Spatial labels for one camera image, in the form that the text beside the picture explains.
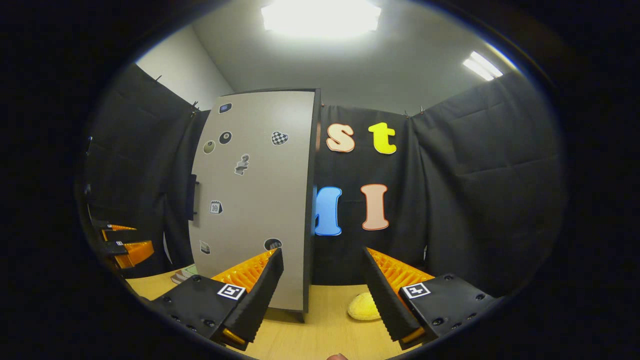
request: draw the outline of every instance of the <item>ceiling light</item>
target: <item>ceiling light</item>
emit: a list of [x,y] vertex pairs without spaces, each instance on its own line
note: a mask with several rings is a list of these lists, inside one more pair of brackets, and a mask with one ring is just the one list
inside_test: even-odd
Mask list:
[[477,62],[471,59],[466,59],[465,62],[463,62],[462,64],[470,68],[471,70],[473,70],[476,74],[482,76],[483,79],[487,81],[493,80],[493,76],[491,76],[491,74],[489,74],[487,70],[484,70],[483,67],[480,66],[480,64],[478,64]]
[[498,70],[497,67],[493,66],[492,63],[490,63],[487,59],[483,58],[482,55],[478,54],[477,52],[474,51],[473,53],[471,53],[471,58],[476,62],[478,62],[478,64],[482,65],[482,67],[484,67],[485,70],[487,70],[488,72],[491,72],[493,76],[495,76],[496,78],[499,78],[502,76],[502,73],[500,72],[500,70]]
[[378,28],[381,9],[364,0],[276,0],[264,28],[298,37],[349,37]]

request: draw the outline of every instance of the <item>checkered heart sticker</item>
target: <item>checkered heart sticker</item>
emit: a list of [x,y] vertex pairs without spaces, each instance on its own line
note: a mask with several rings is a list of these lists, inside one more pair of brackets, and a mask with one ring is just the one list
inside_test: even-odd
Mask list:
[[271,142],[275,146],[282,145],[283,143],[287,142],[288,139],[289,139],[289,135],[288,134],[281,133],[279,131],[274,131],[271,134]]

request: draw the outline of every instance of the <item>wooden table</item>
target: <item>wooden table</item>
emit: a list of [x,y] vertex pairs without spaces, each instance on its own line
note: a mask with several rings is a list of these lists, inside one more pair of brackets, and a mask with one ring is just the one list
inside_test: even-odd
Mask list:
[[[170,279],[173,273],[127,282],[138,295],[154,300],[176,286]],[[347,314],[351,300],[366,291],[366,285],[311,285],[305,323],[285,311],[268,309],[255,342],[239,352],[266,360],[325,360],[339,352],[349,360],[377,360],[412,350],[402,351],[392,342],[382,320],[358,321]]]

